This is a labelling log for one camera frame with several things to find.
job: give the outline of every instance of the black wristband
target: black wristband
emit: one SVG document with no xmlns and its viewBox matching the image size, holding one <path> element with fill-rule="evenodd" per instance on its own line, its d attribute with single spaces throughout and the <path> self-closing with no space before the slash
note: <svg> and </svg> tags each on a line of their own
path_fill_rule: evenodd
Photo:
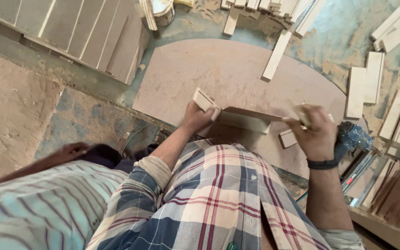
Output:
<svg viewBox="0 0 400 250">
<path fill-rule="evenodd" d="M 307 162 L 308 162 L 308 167 L 315 170 L 333 169 L 339 165 L 339 162 L 337 162 L 336 160 L 314 162 L 307 159 Z"/>
</svg>

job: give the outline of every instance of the striped shirt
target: striped shirt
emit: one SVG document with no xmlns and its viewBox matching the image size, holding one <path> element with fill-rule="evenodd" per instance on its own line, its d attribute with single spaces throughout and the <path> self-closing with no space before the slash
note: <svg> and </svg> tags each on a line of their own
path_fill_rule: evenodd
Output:
<svg viewBox="0 0 400 250">
<path fill-rule="evenodd" d="M 272 166 L 241 145 L 189 143 L 172 173 L 155 156 L 136 166 L 88 250 L 260 249 L 262 207 L 278 249 L 330 249 Z"/>
<path fill-rule="evenodd" d="M 0 249 L 83 249 L 127 177 L 74 161 L 0 184 Z"/>
</svg>

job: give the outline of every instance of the plaid shirt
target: plaid shirt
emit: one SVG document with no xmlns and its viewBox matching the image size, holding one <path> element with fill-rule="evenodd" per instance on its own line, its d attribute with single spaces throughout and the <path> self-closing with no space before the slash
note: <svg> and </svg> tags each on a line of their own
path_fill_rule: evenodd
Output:
<svg viewBox="0 0 400 250">
<path fill-rule="evenodd" d="M 331 249 L 271 165 L 241 145 L 191 142 L 172 173 L 154 156 L 136 166 L 87 249 L 260 249 L 260 205 L 278 249 Z"/>
</svg>

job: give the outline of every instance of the hand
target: hand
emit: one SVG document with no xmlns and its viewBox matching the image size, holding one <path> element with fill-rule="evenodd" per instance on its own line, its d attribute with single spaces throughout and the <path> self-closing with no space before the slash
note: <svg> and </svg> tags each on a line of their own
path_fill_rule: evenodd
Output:
<svg viewBox="0 0 400 250">
<path fill-rule="evenodd" d="M 43 161 L 43 166 L 52 168 L 82 156 L 87 153 L 87 149 L 89 149 L 89 145 L 84 142 L 66 144 L 61 149 L 53 152 L 51 155 L 40 161 Z"/>
<path fill-rule="evenodd" d="M 294 132 L 308 160 L 315 162 L 333 160 L 337 135 L 336 124 L 330 120 L 328 113 L 321 106 L 305 104 L 300 108 L 310 119 L 311 125 L 308 129 L 302 129 L 301 122 L 292 118 L 286 118 L 284 122 Z"/>
<path fill-rule="evenodd" d="M 211 120 L 213 114 L 214 109 L 211 108 L 207 112 L 203 112 L 197 103 L 192 100 L 187 104 L 186 112 L 179 128 L 186 129 L 189 133 L 194 134 L 213 122 Z"/>
</svg>

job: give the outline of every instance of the green object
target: green object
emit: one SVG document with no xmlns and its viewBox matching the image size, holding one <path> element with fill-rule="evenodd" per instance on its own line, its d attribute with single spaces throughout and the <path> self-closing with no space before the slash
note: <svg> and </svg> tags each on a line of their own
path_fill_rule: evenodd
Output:
<svg viewBox="0 0 400 250">
<path fill-rule="evenodd" d="M 228 244 L 228 247 L 226 248 L 226 250 L 238 250 L 239 247 L 237 246 L 237 243 L 235 241 L 231 241 Z"/>
</svg>

